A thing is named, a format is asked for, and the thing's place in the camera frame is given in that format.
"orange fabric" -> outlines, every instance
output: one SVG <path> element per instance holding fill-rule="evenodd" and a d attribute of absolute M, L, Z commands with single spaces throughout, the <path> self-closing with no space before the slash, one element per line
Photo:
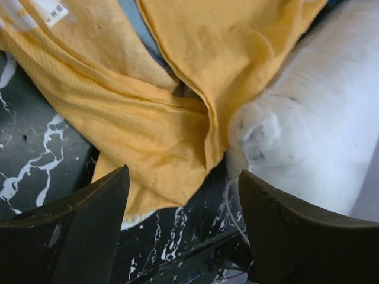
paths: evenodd
<path fill-rule="evenodd" d="M 2 1 L 1 46 L 101 151 L 94 180 L 129 166 L 134 215 L 192 197 L 227 150 L 232 113 L 271 80 L 326 0 L 140 0 L 165 59 L 202 102 L 172 96 L 177 78 L 150 57 L 117 0 L 65 0 L 69 14 L 52 27 L 46 2 L 58 3 Z"/>

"black marble surface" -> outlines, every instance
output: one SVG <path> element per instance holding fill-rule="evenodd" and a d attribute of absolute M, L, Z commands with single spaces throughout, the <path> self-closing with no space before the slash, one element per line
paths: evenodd
<path fill-rule="evenodd" d="M 56 114 L 10 54 L 0 53 L 0 74 L 0 220 L 5 220 L 86 186 L 98 151 Z M 138 282 L 170 262 L 176 272 L 151 282 L 210 283 L 213 275 L 199 264 L 189 271 L 181 259 L 236 232 L 222 196 L 225 185 L 221 163 L 186 206 L 159 210 L 122 231 L 110 282 Z M 241 222 L 232 194 L 229 202 Z"/>

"clothing tag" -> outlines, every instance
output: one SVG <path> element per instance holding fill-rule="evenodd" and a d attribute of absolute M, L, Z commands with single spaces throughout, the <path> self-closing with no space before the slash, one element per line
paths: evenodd
<path fill-rule="evenodd" d="M 50 12 L 49 16 L 45 20 L 46 24 L 51 28 L 57 22 L 59 22 L 69 11 L 61 4 L 57 4 L 55 8 Z"/>
<path fill-rule="evenodd" d="M 33 2 L 49 28 L 69 13 L 59 0 L 33 0 Z"/>

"white cable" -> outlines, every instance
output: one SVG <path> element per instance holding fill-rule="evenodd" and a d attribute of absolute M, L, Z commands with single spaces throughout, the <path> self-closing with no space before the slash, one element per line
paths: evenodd
<path fill-rule="evenodd" d="M 250 241 L 249 241 L 248 237 L 243 233 L 242 229 L 238 226 L 237 221 L 235 220 L 235 218 L 232 214 L 232 210 L 230 210 L 230 205 L 229 205 L 229 200 L 228 200 L 229 189 L 230 189 L 231 185 L 234 184 L 235 182 L 238 182 L 238 179 L 232 179 L 232 180 L 228 181 L 226 183 L 226 186 L 225 186 L 225 189 L 223 192 L 223 197 L 224 197 L 224 200 L 226 203 L 226 210 L 230 216 L 230 219 L 232 219 L 233 224 L 236 226 L 236 228 L 238 229 L 238 231 L 242 235 L 243 239 L 247 242 L 248 245 L 250 245 Z"/>

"yellow towel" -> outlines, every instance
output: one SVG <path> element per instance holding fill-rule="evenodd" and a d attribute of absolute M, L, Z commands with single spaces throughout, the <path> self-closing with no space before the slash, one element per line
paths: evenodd
<path fill-rule="evenodd" d="M 183 206 L 227 150 L 232 113 L 278 70 L 326 0 L 140 0 L 176 98 L 117 0 L 1 0 L 10 51 L 101 152 L 94 180 L 127 164 L 126 214 Z"/>

